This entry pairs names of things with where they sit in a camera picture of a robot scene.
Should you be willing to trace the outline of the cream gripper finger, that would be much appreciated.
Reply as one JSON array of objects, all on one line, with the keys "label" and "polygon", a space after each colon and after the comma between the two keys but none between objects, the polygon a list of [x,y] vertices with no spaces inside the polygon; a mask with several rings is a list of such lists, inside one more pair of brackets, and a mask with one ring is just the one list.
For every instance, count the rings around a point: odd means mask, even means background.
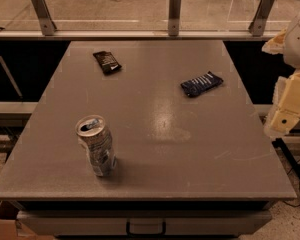
[{"label": "cream gripper finger", "polygon": [[287,29],[282,29],[276,36],[268,40],[262,47],[262,51],[271,54],[282,54]]},{"label": "cream gripper finger", "polygon": [[300,121],[300,70],[275,84],[272,106],[266,116],[264,132],[269,137],[288,134]]}]

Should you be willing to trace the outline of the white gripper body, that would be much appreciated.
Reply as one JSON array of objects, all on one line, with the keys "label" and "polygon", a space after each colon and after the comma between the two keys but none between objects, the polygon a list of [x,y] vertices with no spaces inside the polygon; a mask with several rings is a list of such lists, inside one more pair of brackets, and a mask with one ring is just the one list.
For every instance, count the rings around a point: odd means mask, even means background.
[{"label": "white gripper body", "polygon": [[300,12],[290,22],[283,49],[284,62],[296,69],[300,69]]}]

